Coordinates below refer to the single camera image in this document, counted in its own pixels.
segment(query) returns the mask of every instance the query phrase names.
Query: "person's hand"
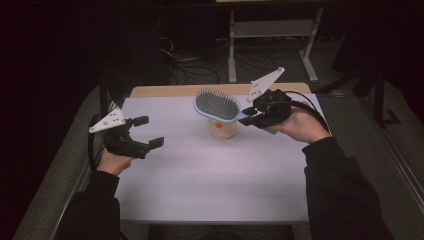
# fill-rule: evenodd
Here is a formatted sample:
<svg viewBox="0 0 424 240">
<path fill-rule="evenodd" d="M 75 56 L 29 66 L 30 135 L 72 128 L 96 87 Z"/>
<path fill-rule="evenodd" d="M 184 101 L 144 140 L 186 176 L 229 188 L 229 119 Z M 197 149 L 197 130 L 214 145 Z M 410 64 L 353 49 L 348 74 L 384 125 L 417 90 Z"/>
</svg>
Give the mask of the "person's hand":
<svg viewBox="0 0 424 240">
<path fill-rule="evenodd" d="M 131 166 L 131 161 L 135 158 L 115 155 L 103 149 L 98 171 L 107 172 L 118 176 L 124 169 Z"/>
<path fill-rule="evenodd" d="M 330 137 L 322 125 L 308 111 L 292 107 L 291 115 L 284 122 L 268 127 L 268 129 L 287 134 L 299 142 L 309 144 Z"/>
</svg>

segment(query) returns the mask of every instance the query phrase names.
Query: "white triangular marker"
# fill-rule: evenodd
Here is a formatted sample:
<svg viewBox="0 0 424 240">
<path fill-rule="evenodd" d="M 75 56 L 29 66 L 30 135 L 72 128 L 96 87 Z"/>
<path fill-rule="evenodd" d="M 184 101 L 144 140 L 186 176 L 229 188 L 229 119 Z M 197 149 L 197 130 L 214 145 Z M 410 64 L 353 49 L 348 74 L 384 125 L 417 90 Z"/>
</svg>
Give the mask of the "white triangular marker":
<svg viewBox="0 0 424 240">
<path fill-rule="evenodd" d="M 90 133 L 100 132 L 109 128 L 121 126 L 125 124 L 125 118 L 119 107 L 115 108 L 106 117 L 100 120 L 96 125 L 91 127 L 88 131 Z"/>
<path fill-rule="evenodd" d="M 249 96 L 247 97 L 248 102 L 252 102 L 256 98 L 262 96 L 266 90 L 283 74 L 284 68 L 279 67 L 272 73 L 269 73 L 258 80 L 252 81 L 250 85 Z"/>
</svg>

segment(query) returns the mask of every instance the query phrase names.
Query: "hairbrush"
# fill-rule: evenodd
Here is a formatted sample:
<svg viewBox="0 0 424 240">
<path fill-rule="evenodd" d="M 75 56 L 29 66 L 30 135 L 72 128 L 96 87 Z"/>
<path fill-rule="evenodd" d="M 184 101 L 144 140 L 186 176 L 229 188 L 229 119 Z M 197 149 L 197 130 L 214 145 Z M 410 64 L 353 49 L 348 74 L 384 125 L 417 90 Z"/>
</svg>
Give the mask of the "hairbrush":
<svg viewBox="0 0 424 240">
<path fill-rule="evenodd" d="M 224 124 L 249 117 L 240 110 L 240 104 L 234 96 L 213 89 L 200 90 L 194 99 L 193 106 L 200 115 Z M 276 133 L 272 130 L 263 130 L 272 134 Z"/>
</svg>

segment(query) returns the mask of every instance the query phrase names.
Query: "forearm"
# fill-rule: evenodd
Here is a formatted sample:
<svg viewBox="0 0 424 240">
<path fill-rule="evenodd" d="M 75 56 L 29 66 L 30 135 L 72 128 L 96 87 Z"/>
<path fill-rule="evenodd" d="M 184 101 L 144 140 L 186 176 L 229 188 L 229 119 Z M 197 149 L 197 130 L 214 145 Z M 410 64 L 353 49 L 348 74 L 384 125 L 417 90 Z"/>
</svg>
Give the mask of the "forearm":
<svg viewBox="0 0 424 240">
<path fill-rule="evenodd" d="M 314 239 L 392 239 L 373 186 L 334 138 L 315 142 L 304 153 Z"/>
<path fill-rule="evenodd" d="M 86 190 L 69 202 L 56 239 L 119 239 L 118 181 L 105 172 L 92 173 Z"/>
</svg>

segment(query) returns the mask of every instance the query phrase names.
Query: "white table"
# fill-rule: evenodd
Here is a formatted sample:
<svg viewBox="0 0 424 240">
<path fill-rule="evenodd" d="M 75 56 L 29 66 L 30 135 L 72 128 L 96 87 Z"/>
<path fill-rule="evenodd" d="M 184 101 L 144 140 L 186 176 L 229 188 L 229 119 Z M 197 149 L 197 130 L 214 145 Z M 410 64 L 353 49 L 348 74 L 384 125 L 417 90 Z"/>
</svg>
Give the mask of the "white table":
<svg viewBox="0 0 424 240">
<path fill-rule="evenodd" d="M 307 96 L 319 107 L 315 95 Z M 249 106 L 245 96 L 236 97 L 242 109 Z M 126 118 L 150 118 L 149 124 L 130 129 L 132 138 L 148 142 L 163 136 L 165 144 L 146 159 L 133 161 L 120 175 L 116 197 L 121 219 L 204 224 L 307 221 L 301 152 L 306 144 L 241 124 L 234 137 L 216 139 L 208 132 L 207 119 L 194 111 L 193 99 L 125 101 Z"/>
</svg>

